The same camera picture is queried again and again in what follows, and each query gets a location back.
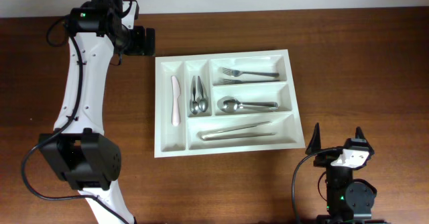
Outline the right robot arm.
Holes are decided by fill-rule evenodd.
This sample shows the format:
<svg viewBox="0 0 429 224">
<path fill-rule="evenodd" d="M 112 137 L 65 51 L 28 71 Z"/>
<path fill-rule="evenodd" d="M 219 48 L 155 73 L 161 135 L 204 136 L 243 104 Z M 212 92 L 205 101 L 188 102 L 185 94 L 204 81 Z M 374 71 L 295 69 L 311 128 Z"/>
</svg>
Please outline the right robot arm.
<svg viewBox="0 0 429 224">
<path fill-rule="evenodd" d="M 364 223 L 371 219 L 377 189 L 366 180 L 354 178 L 353 172 L 365 167 L 374 153 L 360 127 L 343 146 L 323 149 L 320 126 L 315 125 L 306 154 L 315 156 L 315 167 L 325 169 L 328 211 L 316 217 L 317 223 Z"/>
</svg>

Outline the metal serrated tongs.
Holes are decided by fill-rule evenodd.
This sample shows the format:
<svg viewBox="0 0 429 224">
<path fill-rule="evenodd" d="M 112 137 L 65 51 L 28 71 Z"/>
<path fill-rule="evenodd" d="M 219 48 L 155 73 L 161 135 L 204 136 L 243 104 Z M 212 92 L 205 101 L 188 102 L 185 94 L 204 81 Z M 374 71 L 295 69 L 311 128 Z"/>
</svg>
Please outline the metal serrated tongs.
<svg viewBox="0 0 429 224">
<path fill-rule="evenodd" d="M 270 121 L 248 123 L 244 125 L 238 125 L 235 127 L 216 129 L 214 131 L 200 132 L 198 134 L 198 137 L 204 142 L 209 142 L 209 141 L 217 141 L 217 140 L 224 140 L 224 139 L 239 139 L 239 138 L 275 135 L 275 133 L 258 133 L 258 132 L 249 131 L 249 129 L 260 127 L 263 125 L 269 125 L 269 124 L 271 124 Z"/>
</svg>

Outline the small metal teaspoon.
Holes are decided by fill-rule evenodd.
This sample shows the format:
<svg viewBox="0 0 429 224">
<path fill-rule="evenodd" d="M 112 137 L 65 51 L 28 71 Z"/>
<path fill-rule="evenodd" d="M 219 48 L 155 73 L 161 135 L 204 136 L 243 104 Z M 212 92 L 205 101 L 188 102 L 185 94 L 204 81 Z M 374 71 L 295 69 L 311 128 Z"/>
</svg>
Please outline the small metal teaspoon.
<svg viewBox="0 0 429 224">
<path fill-rule="evenodd" d="M 198 76 L 198 90 L 200 93 L 200 100 L 198 102 L 199 109 L 201 112 L 206 112 L 208 109 L 208 99 L 204 95 L 204 87 L 200 76 Z"/>
<path fill-rule="evenodd" d="M 190 98 L 190 112 L 193 115 L 196 115 L 198 113 L 199 110 L 199 106 L 198 103 L 196 101 L 196 81 L 195 81 L 195 76 L 192 77 L 191 80 L 191 98 Z"/>
</svg>

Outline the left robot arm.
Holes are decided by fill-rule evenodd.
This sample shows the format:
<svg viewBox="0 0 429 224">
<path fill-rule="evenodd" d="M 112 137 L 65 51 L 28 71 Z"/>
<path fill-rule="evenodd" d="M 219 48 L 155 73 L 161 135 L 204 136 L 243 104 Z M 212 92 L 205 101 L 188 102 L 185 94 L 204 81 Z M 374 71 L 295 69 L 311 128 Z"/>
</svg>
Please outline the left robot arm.
<svg viewBox="0 0 429 224">
<path fill-rule="evenodd" d="M 114 56 L 153 56 L 155 31 L 136 25 L 136 0 L 90 0 L 60 19 L 70 63 L 52 133 L 34 147 L 59 180 L 88 202 L 99 223 L 134 223 L 119 187 L 121 151 L 106 138 L 103 99 Z"/>
</svg>

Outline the pink plastic knife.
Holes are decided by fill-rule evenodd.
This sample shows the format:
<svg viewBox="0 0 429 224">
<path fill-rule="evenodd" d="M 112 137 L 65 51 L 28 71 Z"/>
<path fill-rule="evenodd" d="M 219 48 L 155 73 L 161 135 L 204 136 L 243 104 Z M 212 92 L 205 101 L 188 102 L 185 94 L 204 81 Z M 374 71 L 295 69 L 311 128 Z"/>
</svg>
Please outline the pink plastic knife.
<svg viewBox="0 0 429 224">
<path fill-rule="evenodd" d="M 171 77 L 172 80 L 172 125 L 174 127 L 179 126 L 181 120 L 180 120 L 180 108 L 179 108 L 179 102 L 178 99 L 180 97 L 181 91 L 180 91 L 180 84 L 178 82 L 178 79 L 176 76 Z"/>
</svg>

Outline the large metal spoon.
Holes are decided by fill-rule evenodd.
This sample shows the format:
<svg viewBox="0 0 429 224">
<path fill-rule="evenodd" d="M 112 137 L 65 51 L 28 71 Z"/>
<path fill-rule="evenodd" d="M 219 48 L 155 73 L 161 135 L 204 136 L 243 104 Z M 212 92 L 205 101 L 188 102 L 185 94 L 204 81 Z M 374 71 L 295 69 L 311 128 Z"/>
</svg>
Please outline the large metal spoon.
<svg viewBox="0 0 429 224">
<path fill-rule="evenodd" d="M 248 105 L 238 105 L 232 101 L 224 101 L 220 103 L 219 109 L 225 113 L 234 113 L 240 110 L 252 110 L 252 111 L 275 111 L 278 108 L 274 107 L 253 107 Z"/>
<path fill-rule="evenodd" d="M 220 103 L 223 103 L 224 101 L 232 101 L 234 103 L 237 103 L 238 105 L 248 105 L 253 107 L 279 107 L 279 104 L 277 102 L 242 102 L 231 96 L 226 96 L 219 100 Z"/>
</svg>

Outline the metal fork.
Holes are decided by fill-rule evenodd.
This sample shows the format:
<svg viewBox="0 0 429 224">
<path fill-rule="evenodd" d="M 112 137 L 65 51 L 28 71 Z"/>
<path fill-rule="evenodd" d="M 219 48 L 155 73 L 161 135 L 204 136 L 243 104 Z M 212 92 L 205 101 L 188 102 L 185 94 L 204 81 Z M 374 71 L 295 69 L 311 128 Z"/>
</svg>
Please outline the metal fork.
<svg viewBox="0 0 429 224">
<path fill-rule="evenodd" d="M 233 70 L 230 68 L 221 68 L 221 72 L 223 74 L 232 76 L 232 77 L 238 77 L 243 74 L 251 74 L 251 75 L 257 75 L 257 76 L 268 76 L 268 77 L 274 77 L 277 78 L 280 76 L 277 72 L 249 72 L 249 71 L 241 71 L 241 70 Z"/>
<path fill-rule="evenodd" d="M 279 82 L 280 80 L 235 80 L 223 78 L 221 82 L 224 85 L 239 85 L 239 84 L 251 84 L 251 83 L 265 83 L 265 82 Z"/>
</svg>

